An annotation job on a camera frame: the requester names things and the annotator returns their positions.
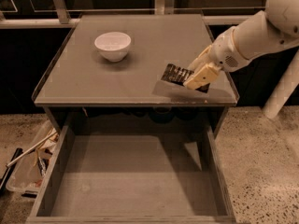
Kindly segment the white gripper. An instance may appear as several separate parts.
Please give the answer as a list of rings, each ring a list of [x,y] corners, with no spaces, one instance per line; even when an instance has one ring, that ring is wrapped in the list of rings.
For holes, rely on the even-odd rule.
[[[215,81],[221,68],[234,72],[249,64],[235,46],[234,31],[235,26],[220,34],[189,64],[188,69],[195,72],[183,83],[187,89],[197,90]]]

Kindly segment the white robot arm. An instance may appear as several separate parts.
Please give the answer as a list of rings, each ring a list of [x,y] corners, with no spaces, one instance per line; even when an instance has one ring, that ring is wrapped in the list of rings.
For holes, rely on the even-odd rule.
[[[220,34],[189,65],[183,85],[196,90],[221,71],[234,72],[269,53],[294,48],[299,41],[299,0],[266,0],[265,9]]]

